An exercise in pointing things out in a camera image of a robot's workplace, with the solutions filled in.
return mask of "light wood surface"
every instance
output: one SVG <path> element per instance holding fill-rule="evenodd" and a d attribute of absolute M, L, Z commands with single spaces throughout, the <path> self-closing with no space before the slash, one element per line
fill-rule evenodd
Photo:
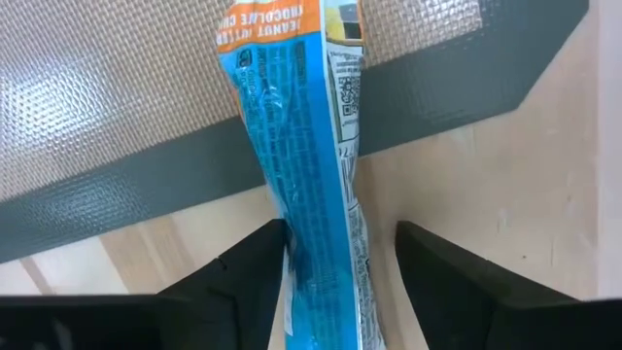
<path fill-rule="evenodd" d="M 360 160 L 389 349 L 423 349 L 394 253 L 410 220 L 539 283 L 597 295 L 598 11 L 520 108 Z M 0 294 L 155 293 L 276 217 L 265 187 L 0 265 Z M 270 348 L 283 344 L 282 305 Z"/>

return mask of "gray mat border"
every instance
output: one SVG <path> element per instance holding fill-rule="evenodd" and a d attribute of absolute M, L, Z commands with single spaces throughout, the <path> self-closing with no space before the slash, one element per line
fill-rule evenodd
<path fill-rule="evenodd" d="M 480 0 L 482 29 L 363 71 L 362 155 L 517 108 L 588 7 Z M 219 122 L 0 203 L 0 262 L 262 184 L 244 124 Z"/>

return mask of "crinkled plastic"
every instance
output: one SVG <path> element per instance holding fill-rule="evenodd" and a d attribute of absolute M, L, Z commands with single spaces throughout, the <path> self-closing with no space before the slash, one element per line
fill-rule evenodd
<path fill-rule="evenodd" d="M 288 349 L 384 348 L 353 192 L 363 33 L 357 0 L 238 0 L 220 60 L 288 241 Z"/>

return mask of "barcode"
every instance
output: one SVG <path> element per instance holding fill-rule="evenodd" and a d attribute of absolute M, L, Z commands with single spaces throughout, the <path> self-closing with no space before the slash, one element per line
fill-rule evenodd
<path fill-rule="evenodd" d="M 354 155 L 347 155 L 341 159 L 341 174 L 343 179 L 343 188 L 346 193 L 346 201 L 348 207 L 354 201 L 354 171 L 355 161 L 357 158 Z"/>
<path fill-rule="evenodd" d="M 343 116 L 352 116 L 359 112 L 361 77 L 339 77 L 339 95 Z"/>

